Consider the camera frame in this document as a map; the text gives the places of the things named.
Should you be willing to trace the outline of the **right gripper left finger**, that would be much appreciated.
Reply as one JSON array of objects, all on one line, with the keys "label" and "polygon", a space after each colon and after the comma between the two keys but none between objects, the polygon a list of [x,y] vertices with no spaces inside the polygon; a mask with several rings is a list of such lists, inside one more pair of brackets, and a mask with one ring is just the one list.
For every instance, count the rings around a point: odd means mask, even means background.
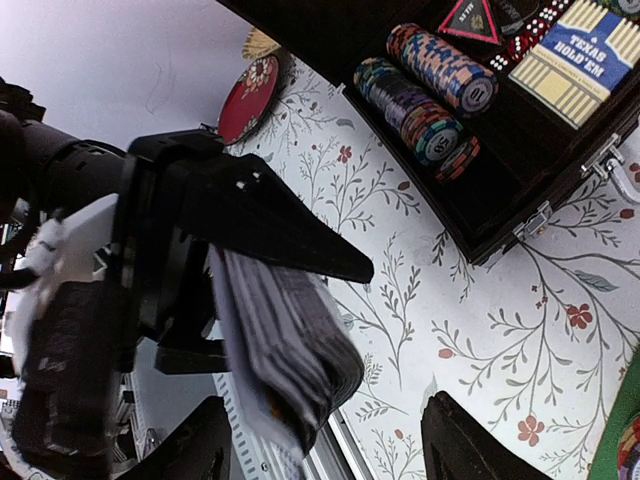
[{"label": "right gripper left finger", "polygon": [[221,397],[209,396],[124,480],[228,479],[231,427]]}]

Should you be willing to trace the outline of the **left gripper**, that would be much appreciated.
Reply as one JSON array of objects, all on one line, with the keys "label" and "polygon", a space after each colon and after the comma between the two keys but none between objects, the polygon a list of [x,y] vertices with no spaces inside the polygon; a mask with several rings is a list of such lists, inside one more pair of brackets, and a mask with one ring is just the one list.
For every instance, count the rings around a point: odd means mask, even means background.
[{"label": "left gripper", "polygon": [[[229,371],[224,343],[203,336],[219,319],[210,247],[372,280],[369,257],[317,218],[262,158],[228,155],[211,130],[143,136],[120,150],[53,128],[44,113],[27,89],[2,84],[1,216],[19,228],[1,256],[24,260],[47,220],[117,195],[110,241],[94,255],[95,277],[128,293],[116,371],[132,371],[143,338],[156,342],[164,374]],[[21,266],[3,273],[1,286],[22,294],[32,280]]]}]

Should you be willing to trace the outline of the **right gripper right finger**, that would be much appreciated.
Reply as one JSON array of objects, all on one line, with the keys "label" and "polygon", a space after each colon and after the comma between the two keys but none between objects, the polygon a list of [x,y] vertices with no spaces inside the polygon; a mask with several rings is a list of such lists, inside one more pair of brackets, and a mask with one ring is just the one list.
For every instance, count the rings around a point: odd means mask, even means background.
[{"label": "right gripper right finger", "polygon": [[429,398],[421,435],[428,480],[548,480],[500,444],[444,391]]}]

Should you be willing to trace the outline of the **blue playing card deck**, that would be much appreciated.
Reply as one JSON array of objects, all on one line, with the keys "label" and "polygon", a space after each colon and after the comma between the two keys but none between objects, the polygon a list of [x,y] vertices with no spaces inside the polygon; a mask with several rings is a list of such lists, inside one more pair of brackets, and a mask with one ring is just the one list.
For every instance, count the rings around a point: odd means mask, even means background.
[{"label": "blue playing card deck", "polygon": [[299,462],[358,390],[363,360],[317,275],[218,247],[209,265],[244,422]]}]

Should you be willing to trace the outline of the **purple black chip stack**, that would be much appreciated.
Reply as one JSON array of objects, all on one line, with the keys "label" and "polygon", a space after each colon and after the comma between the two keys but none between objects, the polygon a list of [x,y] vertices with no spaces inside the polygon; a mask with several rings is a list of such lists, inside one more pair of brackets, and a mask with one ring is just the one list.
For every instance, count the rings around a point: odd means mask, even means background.
[{"label": "purple black chip stack", "polygon": [[639,431],[633,428],[627,430],[619,442],[618,479],[639,480]]}]

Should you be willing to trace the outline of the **black poker chip case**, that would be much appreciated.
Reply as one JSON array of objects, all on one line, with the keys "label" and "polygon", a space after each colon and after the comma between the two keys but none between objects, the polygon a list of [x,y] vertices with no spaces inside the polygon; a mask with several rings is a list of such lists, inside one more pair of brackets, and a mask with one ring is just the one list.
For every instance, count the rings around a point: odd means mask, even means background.
[{"label": "black poker chip case", "polygon": [[441,185],[421,166],[383,116],[356,90],[364,59],[382,56],[398,24],[435,31],[448,1],[231,1],[228,8],[281,44],[344,96],[415,182],[466,259],[482,265],[511,248],[516,228],[539,207],[557,207],[582,181],[581,168],[609,140],[637,127],[639,74],[632,71],[584,127],[574,129],[506,76],[484,114],[465,121],[479,157]]}]

